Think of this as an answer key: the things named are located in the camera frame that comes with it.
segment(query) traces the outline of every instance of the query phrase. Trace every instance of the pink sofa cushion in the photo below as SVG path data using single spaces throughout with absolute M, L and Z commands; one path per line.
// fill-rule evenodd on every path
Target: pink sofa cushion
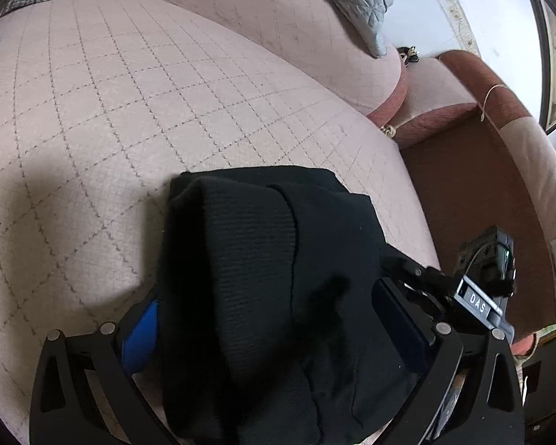
M 169 179 L 282 164 L 332 170 L 438 265 L 397 145 L 259 45 L 161 0 L 0 18 L 0 417 L 22 445 L 46 333 L 93 332 L 152 286 Z
M 477 105 L 457 78 L 436 59 L 420 59 L 408 68 L 408 93 L 389 125 L 401 149 L 465 120 Z
M 358 32 L 328 0 L 164 0 L 258 43 L 350 103 L 364 115 L 380 108 L 400 82 L 401 62 L 388 45 L 373 58 Z M 372 119 L 384 125 L 399 95 Z

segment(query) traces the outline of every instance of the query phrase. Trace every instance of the metal screw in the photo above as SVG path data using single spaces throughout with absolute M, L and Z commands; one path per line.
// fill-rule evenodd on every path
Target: metal screw
M 47 340 L 48 341 L 55 341 L 60 337 L 60 330 L 59 329 L 53 329 L 52 331 L 48 332 L 47 334 Z
M 99 328 L 101 334 L 111 334 L 116 330 L 115 323 L 103 323 Z
M 449 326 L 447 323 L 443 323 L 443 322 L 437 323 L 434 328 L 436 329 L 436 332 L 439 334 L 451 333 L 451 326 Z
M 497 340 L 502 341 L 504 340 L 504 331 L 502 331 L 502 329 L 494 328 L 492 330 L 492 336 Z

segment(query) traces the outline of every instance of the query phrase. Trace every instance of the sofa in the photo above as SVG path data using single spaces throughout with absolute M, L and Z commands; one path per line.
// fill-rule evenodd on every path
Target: sofa
M 22 444 L 47 332 L 91 332 L 150 290 L 168 183 L 183 171 L 330 169 L 371 198 L 387 242 L 445 271 L 462 241 L 499 224 L 517 243 L 517 337 L 556 321 L 552 234 L 527 156 L 541 142 L 550 174 L 555 162 L 510 90 L 494 90 L 480 121 L 497 77 L 479 59 L 449 53 L 406 70 L 391 50 L 398 80 L 379 100 L 389 64 L 365 67 L 362 48 L 344 48 L 351 38 L 317 48 L 368 69 L 370 93 L 312 75 L 323 59 L 303 71 L 226 26 L 163 0 L 54 0 L 0 18 L 0 429 Z M 534 136 L 528 147 L 511 129 Z M 164 421 L 160 396 L 143 390 Z
M 407 92 L 396 49 L 373 58 L 358 32 L 329 0 L 163 0 L 193 11 L 261 45 L 331 90 L 377 126 Z

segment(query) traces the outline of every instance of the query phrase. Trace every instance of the floor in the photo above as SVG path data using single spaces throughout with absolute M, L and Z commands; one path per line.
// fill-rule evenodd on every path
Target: floor
M 540 41 L 529 0 L 395 0 L 384 32 L 396 47 L 415 45 L 421 56 L 451 49 L 480 55 L 540 117 Z

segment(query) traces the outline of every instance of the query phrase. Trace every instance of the framed picture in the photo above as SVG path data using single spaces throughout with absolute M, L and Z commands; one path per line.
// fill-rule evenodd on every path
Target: framed picture
M 547 133 L 556 129 L 556 15 L 544 0 L 531 0 L 540 34 L 543 96 L 540 124 Z

